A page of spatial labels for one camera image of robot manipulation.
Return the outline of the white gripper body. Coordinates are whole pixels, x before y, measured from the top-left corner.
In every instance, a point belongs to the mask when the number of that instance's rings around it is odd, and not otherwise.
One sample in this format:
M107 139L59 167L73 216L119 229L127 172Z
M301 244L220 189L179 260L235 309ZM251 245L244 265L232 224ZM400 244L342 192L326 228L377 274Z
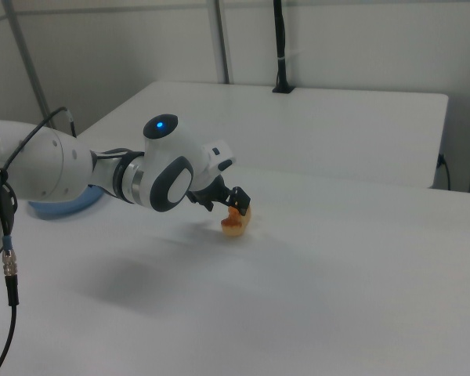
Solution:
M206 189L219 175L220 171L217 168L206 168L202 172L195 174L190 184L190 191L197 192Z

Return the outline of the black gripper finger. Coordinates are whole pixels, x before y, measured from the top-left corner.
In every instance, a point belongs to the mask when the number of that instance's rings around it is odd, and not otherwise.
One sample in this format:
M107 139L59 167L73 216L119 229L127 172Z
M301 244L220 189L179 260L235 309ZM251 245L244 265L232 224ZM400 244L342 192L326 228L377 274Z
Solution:
M186 192L186 196L192 204L199 204L208 212L214 208L215 194L211 189L206 188L195 192L189 190Z
M218 184L215 201L229 208L235 208L240 215L246 215L251 202L247 193L239 186L228 188L222 176L218 176L215 182Z

